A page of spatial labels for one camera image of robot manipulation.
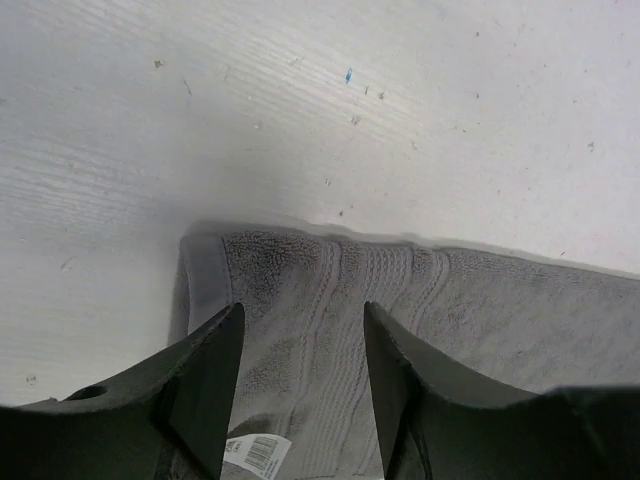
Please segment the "grey towel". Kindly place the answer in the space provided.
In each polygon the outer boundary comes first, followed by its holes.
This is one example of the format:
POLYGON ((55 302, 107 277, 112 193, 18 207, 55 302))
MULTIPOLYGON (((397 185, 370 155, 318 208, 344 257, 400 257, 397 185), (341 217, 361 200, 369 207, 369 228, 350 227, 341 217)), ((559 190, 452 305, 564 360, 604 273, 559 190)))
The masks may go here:
POLYGON ((184 333, 244 307, 229 433, 289 440, 282 479, 382 475, 369 301, 454 359, 529 391, 639 380, 637 281, 489 252, 194 233, 180 243, 176 301, 184 333))

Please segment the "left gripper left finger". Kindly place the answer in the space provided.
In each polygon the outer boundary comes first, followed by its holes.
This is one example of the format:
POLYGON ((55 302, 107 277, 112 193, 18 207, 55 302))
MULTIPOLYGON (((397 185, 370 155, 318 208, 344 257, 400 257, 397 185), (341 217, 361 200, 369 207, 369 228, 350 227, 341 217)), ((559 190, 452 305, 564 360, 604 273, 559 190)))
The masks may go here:
POLYGON ((3 407, 2 478, 220 478, 244 335, 236 303, 66 399, 3 407))

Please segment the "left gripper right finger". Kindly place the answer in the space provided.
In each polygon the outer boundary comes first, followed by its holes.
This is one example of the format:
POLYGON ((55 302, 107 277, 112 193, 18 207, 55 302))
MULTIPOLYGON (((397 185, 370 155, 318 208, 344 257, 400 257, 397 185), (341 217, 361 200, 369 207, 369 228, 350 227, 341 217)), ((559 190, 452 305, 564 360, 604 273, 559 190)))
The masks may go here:
POLYGON ((542 394, 487 377, 364 306, 386 479, 636 479, 639 389, 542 394))

